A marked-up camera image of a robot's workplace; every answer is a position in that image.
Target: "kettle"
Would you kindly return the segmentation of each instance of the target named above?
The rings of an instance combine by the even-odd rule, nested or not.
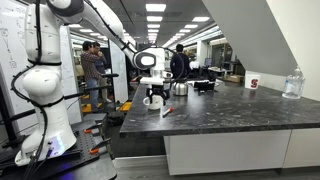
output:
[[[188,95],[187,79],[177,79],[173,84],[173,94],[177,96]]]

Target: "ceiling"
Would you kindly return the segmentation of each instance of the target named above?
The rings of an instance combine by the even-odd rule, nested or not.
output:
[[[197,24],[198,27],[190,29],[185,33],[188,37],[193,33],[212,25],[214,20],[204,6],[202,0],[103,0],[119,17],[126,32],[135,39],[137,43],[148,43],[148,24],[160,24],[156,44],[162,46],[176,33],[183,29],[186,24]],[[166,4],[164,12],[147,12],[146,4]],[[161,22],[148,22],[147,16],[162,16]],[[210,17],[206,22],[191,22],[194,17]],[[88,22],[82,22],[84,28],[95,30]]]

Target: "monitor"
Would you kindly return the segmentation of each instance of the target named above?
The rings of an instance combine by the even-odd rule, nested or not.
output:
[[[209,66],[209,67],[211,67],[211,65],[212,65],[212,59],[211,59],[211,58],[206,58],[206,59],[204,60],[204,66]]]

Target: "water bottle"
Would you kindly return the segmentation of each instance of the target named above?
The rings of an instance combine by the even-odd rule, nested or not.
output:
[[[289,99],[300,99],[305,83],[305,78],[299,68],[294,70],[295,75],[289,75],[286,79],[282,97]]]

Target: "dark countertop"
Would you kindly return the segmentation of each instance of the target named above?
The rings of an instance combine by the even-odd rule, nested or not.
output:
[[[235,83],[222,83],[218,92],[198,95],[189,86],[188,96],[172,96],[161,110],[148,110],[142,103],[147,85],[140,85],[120,130],[121,137],[227,132],[269,131],[320,127],[320,102],[291,100],[280,91],[265,87],[248,90]],[[169,107],[174,111],[165,118]]]

